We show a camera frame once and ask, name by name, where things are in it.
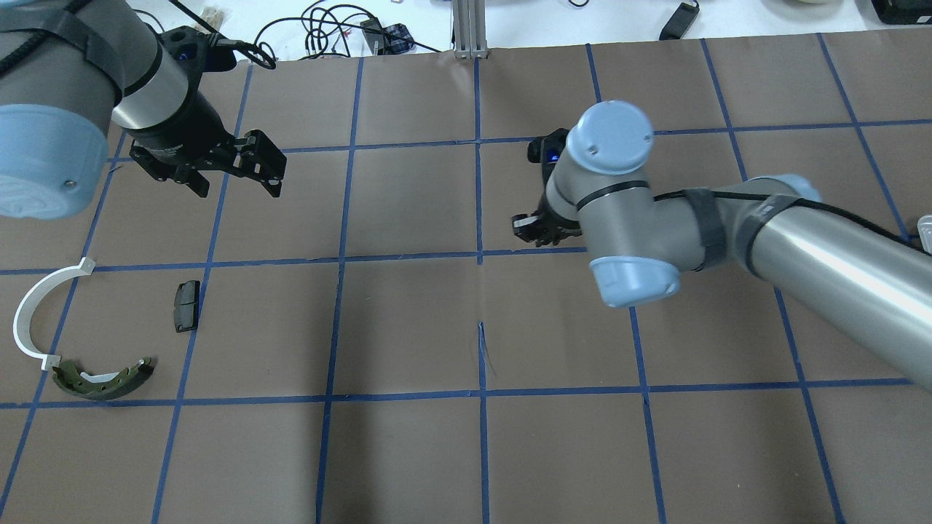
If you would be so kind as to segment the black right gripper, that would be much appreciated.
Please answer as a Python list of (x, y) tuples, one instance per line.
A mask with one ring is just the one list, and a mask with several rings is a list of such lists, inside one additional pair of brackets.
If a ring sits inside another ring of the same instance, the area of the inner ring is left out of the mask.
[(536, 247), (559, 246), (560, 242), (573, 237), (581, 237), (583, 230), (578, 221), (569, 220), (559, 215), (550, 206), (548, 196), (542, 194), (535, 213), (519, 213), (510, 218), (513, 235), (525, 243), (534, 243)]

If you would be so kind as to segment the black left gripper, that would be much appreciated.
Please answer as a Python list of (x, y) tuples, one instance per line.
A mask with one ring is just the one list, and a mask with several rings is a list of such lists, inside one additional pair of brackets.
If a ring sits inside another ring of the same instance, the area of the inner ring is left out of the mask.
[(182, 184), (199, 198), (209, 196), (210, 182), (199, 170), (229, 170), (259, 183), (272, 198), (282, 195), (288, 159), (263, 130), (236, 138), (227, 132), (215, 109), (184, 109), (166, 122), (131, 129), (130, 156), (157, 181), (182, 169)]

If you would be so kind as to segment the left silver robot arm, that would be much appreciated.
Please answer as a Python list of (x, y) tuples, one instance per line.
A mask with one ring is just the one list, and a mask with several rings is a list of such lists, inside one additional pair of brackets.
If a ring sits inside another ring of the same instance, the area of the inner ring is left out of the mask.
[(287, 160), (260, 130), (239, 137), (200, 92), (236, 55), (266, 69), (256, 44), (182, 26), (157, 32), (124, 1), (2, 3), (1, 208), (57, 220), (90, 205), (108, 159), (108, 130), (159, 182), (206, 198), (206, 170), (282, 193)]

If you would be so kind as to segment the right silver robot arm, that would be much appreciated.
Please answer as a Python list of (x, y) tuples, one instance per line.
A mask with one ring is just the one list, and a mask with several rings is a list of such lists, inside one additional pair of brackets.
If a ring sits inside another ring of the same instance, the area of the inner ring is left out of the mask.
[(583, 237), (612, 308), (662, 301), (682, 273), (733, 262), (930, 389), (929, 253), (822, 202), (801, 175), (656, 194), (645, 170), (654, 145), (649, 117), (626, 100), (534, 138), (527, 159), (542, 170), (542, 196), (510, 219), (513, 235), (538, 247)]

